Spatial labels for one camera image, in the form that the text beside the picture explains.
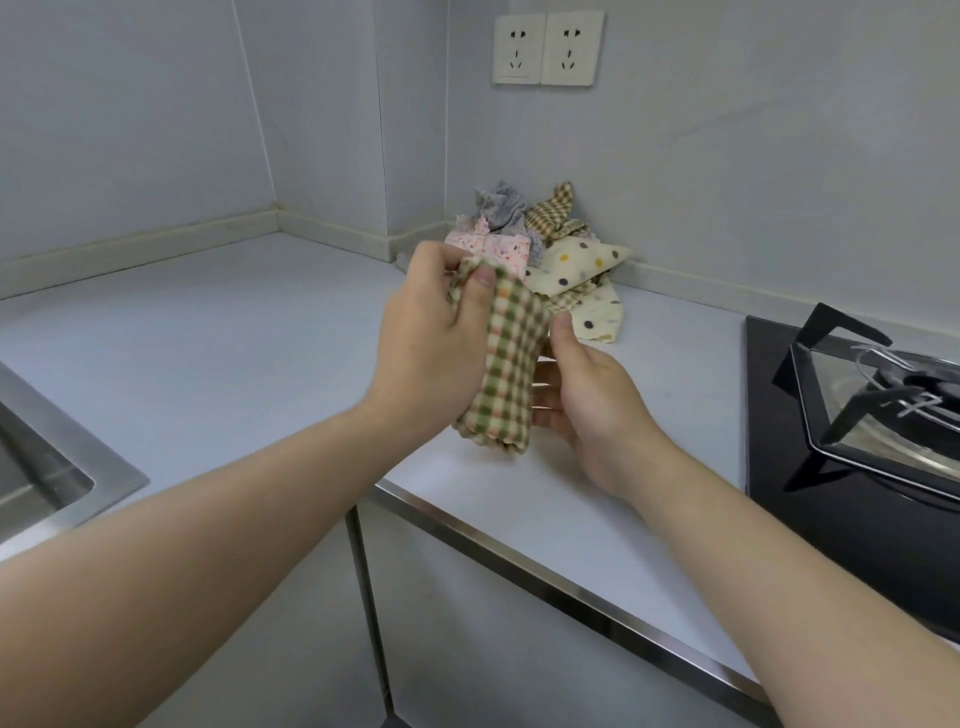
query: floral pink cloth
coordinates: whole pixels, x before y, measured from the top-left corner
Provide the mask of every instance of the floral pink cloth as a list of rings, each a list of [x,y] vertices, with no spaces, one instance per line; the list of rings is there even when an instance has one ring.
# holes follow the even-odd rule
[[[487,218],[483,215],[472,231],[452,231],[445,242],[472,255],[480,255],[490,263],[502,265],[520,280],[527,277],[530,238],[526,235],[491,234]]]

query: stainless steel trim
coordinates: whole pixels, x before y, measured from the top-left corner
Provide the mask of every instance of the stainless steel trim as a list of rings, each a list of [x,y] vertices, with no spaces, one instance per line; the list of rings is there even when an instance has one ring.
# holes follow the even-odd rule
[[[80,525],[150,482],[9,367],[0,364],[0,402],[90,480],[85,496],[0,543],[0,561]]]
[[[383,651],[383,639],[380,637],[380,622],[376,619],[376,604],[373,601],[373,584],[370,580],[370,567],[367,564],[367,550],[363,545],[360,512],[357,511],[355,505],[347,511],[344,521],[347,524],[350,550],[353,552],[353,567],[356,569],[357,582],[360,585],[360,599],[363,602],[363,611],[367,617],[367,631],[370,633],[373,661],[376,664],[376,677],[380,681],[383,707],[389,718],[394,714],[394,697],[390,692],[390,676],[387,672],[387,656]]]
[[[764,689],[387,479],[372,501],[758,726],[780,726]]]

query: wall socket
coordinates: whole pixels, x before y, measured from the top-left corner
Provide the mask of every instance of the wall socket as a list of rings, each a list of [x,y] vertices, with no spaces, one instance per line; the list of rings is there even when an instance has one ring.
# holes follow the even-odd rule
[[[499,15],[493,24],[493,82],[539,84],[546,15]]]
[[[546,41],[540,82],[547,85],[593,85],[603,11],[552,12],[546,18]]]

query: forearm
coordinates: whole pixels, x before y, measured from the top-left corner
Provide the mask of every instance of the forearm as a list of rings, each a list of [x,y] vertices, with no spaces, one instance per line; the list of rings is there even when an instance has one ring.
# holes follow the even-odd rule
[[[0,567],[5,725],[134,725],[411,449],[354,409]]]
[[[960,658],[672,444],[630,500],[792,726],[952,725]]]

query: plaid cloth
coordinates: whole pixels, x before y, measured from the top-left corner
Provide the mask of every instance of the plaid cloth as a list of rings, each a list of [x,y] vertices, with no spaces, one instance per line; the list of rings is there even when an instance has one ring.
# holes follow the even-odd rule
[[[468,257],[450,283],[450,303],[460,303],[464,284],[482,262]],[[496,270],[496,290],[487,327],[487,373],[469,409],[453,424],[477,445],[522,454],[530,442],[534,369],[550,333],[552,315],[536,294],[504,268]]]
[[[537,298],[547,307],[547,310],[550,313],[560,313],[561,311],[572,311],[574,306],[579,305],[584,302],[584,296],[597,287],[597,279],[600,277],[597,276],[596,279],[588,280],[586,283],[581,283],[578,286],[574,286],[569,290],[559,293],[554,296],[552,299],[548,296],[544,296],[542,293],[537,294]]]
[[[554,240],[587,227],[583,220],[567,220],[572,207],[573,184],[562,182],[553,188],[553,197],[527,210],[524,222],[528,229],[533,228],[540,233],[543,243],[549,248]]]

